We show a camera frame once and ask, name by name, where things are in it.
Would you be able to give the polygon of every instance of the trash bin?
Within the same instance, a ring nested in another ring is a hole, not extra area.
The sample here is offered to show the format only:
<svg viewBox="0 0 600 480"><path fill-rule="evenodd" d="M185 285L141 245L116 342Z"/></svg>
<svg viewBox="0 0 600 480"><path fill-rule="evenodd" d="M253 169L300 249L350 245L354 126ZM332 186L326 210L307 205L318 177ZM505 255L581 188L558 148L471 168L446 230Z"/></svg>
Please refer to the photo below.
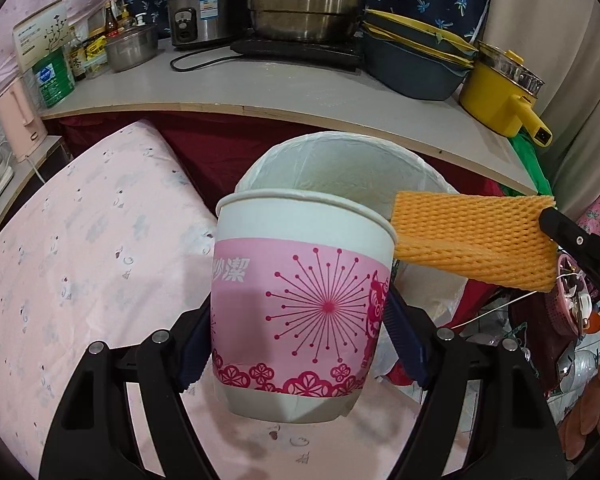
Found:
<svg viewBox="0 0 600 480"><path fill-rule="evenodd" d="M346 132L319 132L273 146L249 168L235 190L267 188L331 193L365 205L387 219L391 218L399 191L457 193L436 170L406 148L389 140ZM466 282L442 270L404 263L395 279L404 300L424 309L439 326L451 321ZM376 376L388 373L397 360L384 332L372 367Z"/></svg>

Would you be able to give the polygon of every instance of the pot handle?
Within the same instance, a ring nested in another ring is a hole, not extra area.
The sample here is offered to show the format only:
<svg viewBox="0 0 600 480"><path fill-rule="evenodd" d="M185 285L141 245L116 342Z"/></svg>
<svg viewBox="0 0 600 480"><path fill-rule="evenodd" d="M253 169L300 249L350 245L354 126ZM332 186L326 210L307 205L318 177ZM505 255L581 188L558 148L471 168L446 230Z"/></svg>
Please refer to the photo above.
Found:
<svg viewBox="0 0 600 480"><path fill-rule="evenodd" d="M546 127L540 117L532 110L531 102L523 96L512 95L509 102L524 127L529 132L531 139L538 146L546 148L553 139L551 130Z"/></svg>

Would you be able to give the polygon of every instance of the metal screw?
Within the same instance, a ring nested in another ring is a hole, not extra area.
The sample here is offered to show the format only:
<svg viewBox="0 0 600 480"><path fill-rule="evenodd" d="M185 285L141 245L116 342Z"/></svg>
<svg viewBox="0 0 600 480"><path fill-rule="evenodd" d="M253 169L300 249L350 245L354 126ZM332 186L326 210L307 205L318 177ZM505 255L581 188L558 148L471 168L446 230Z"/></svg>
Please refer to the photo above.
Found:
<svg viewBox="0 0 600 480"><path fill-rule="evenodd" d="M96 341L89 345L89 353L96 355L104 350L104 343L102 341Z"/></svg>
<svg viewBox="0 0 600 480"><path fill-rule="evenodd" d="M436 335L442 339L442 341L451 341L456 334L454 334L454 331L450 328L442 327L438 329Z"/></svg>
<svg viewBox="0 0 600 480"><path fill-rule="evenodd" d="M166 330L156 330L153 334L151 334L151 341L154 343L164 343L169 338L169 332Z"/></svg>
<svg viewBox="0 0 600 480"><path fill-rule="evenodd" d="M509 352L513 352L518 349L518 342L515 339L507 337L502 340L502 346L505 350L509 350Z"/></svg>

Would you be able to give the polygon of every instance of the pink starburst pattern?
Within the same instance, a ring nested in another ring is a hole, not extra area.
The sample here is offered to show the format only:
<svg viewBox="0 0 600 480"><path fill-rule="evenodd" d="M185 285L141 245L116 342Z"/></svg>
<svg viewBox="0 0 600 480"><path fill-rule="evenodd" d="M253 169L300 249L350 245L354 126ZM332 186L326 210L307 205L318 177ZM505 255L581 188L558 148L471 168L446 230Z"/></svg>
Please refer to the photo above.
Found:
<svg viewBox="0 0 600 480"><path fill-rule="evenodd" d="M238 388L248 388L251 384L249 376L234 365L228 365L226 368L218 370L218 378L222 384Z"/></svg>
<svg viewBox="0 0 600 480"><path fill-rule="evenodd" d="M279 298L284 303L283 310L288 314L266 316L267 321L284 320L284 327L274 338L291 337L299 340L291 355L298 355L301 349L311 348L314 364L318 362L321 350L334 349L337 361L342 362L341 351L352 345L354 352L358 348L354 338L365 333L366 287L370 274L359 277L356 264L359 258L353 258L349 265L340 261L342 249L336 250L336 261L320 260L320 250L314 248L315 265L305 266L297 255L293 256L299 272L292 278L276 272L276 278L288 283L284 295L266 292L268 298Z"/></svg>
<svg viewBox="0 0 600 480"><path fill-rule="evenodd" d="M331 369L331 377L336 379L337 383L341 383L342 381L344 381L344 379L349 377L350 374L351 374L351 368L349 368L344 363L342 363L341 365L338 365L338 366L334 366Z"/></svg>
<svg viewBox="0 0 600 480"><path fill-rule="evenodd" d="M267 383L267 381L272 380L274 375L273 368L269 368L264 363L258 363L249 368L249 376L251 379L255 379L260 386Z"/></svg>
<svg viewBox="0 0 600 480"><path fill-rule="evenodd" d="M299 377L291 378L282 386L282 393L304 397L331 397L333 386L322 380L315 372L302 372Z"/></svg>

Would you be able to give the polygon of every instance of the green canister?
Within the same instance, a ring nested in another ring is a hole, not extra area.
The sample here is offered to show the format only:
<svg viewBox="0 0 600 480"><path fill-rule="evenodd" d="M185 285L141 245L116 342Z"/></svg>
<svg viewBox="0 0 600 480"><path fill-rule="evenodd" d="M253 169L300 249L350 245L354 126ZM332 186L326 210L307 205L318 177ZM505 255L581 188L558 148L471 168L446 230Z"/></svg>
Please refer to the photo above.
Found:
<svg viewBox="0 0 600 480"><path fill-rule="evenodd" d="M56 48L33 66L45 105L51 108L75 88L74 75L64 58L62 47Z"/></svg>

